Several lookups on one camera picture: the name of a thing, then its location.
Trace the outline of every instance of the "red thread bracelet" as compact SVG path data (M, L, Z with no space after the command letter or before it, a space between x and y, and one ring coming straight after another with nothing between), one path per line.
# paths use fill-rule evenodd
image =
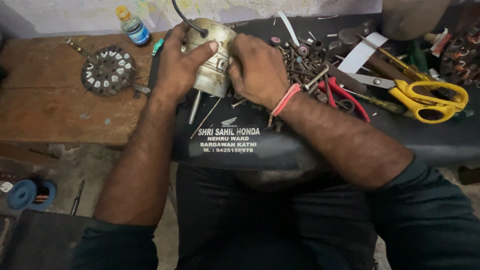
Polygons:
M287 93L283 96L283 98L280 100L278 105L275 107L275 109L272 111L271 115L277 116L282 109L285 107L287 102L290 100L290 98L295 95L295 93L300 91L300 85L299 84L293 84L290 89L287 91Z

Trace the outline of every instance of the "fingernail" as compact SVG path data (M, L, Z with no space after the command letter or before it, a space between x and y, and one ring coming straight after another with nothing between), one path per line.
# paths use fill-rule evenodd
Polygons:
M216 52L216 50L218 49L218 43L216 41L214 42L210 42L210 49L212 49L212 52Z

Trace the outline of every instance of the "wall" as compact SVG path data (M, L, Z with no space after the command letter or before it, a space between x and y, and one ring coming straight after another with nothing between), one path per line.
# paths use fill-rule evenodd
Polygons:
M286 15L380 12L382 0L177 0L187 18L222 23ZM126 5L152 31L180 22L171 0L0 0L0 29L7 37L32 38L119 33L115 8Z

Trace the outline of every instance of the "red handle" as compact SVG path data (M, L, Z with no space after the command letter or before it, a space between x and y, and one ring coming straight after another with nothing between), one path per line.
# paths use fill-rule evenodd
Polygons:
M330 89L332 91L334 91L336 94L338 94L342 98L346 98L346 99L351 100L353 102L353 104L355 104L355 109L358 110L358 112L360 113L360 115L362 115L364 120L367 123L370 123L370 117L368 116L365 109L360 105L360 103L354 97L352 97L351 94L349 94L347 91L345 91L343 88L341 88L339 85L336 84L336 78L335 77L328 78L328 85L330 86Z
M332 91L327 91L327 87L325 85L325 81L321 81L319 84L318 84L318 89L320 89L322 92L324 92L327 97L328 97L328 104L330 104L330 106L336 108L336 104L335 104L335 100L333 99L333 95L332 95Z

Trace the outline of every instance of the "blue spool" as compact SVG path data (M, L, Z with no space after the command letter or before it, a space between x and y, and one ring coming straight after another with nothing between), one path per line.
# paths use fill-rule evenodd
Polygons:
M45 181L40 184L42 187L48 189L48 198L40 203L34 204L37 196L38 187L32 180L25 179L16 183L7 196L7 204L13 210L23 210L29 208L32 210L44 210L47 208L57 194L57 187L50 181Z

